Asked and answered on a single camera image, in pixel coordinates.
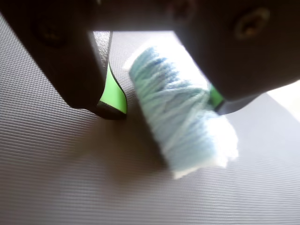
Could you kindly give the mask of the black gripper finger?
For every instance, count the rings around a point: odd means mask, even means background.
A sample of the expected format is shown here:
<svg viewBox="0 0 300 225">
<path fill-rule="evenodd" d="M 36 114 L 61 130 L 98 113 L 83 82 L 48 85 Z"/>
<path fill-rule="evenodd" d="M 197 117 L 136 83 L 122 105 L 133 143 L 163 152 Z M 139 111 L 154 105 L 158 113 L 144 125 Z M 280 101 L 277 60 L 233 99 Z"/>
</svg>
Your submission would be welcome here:
<svg viewBox="0 0 300 225">
<path fill-rule="evenodd" d="M 98 0 L 3 0 L 0 11 L 47 79 L 72 108 L 123 120 L 127 99 L 110 67 L 110 31 L 90 27 Z"/>
<path fill-rule="evenodd" d="M 300 78 L 297 0 L 174 0 L 174 31 L 216 89 L 216 111 L 240 110 Z"/>
</svg>

